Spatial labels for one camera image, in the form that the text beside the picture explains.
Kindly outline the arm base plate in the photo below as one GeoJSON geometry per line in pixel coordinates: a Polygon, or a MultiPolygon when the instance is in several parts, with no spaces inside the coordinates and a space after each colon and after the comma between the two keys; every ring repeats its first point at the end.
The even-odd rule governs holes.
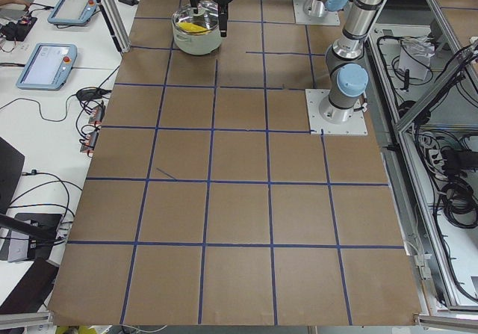
{"type": "Polygon", "coordinates": [[[319,0],[293,0],[295,23],[299,25],[339,26],[338,12],[328,11],[319,0]]]}
{"type": "Polygon", "coordinates": [[[311,134],[368,135],[359,100],[352,108],[342,110],[330,103],[328,89],[306,89],[305,97],[311,134]]]}

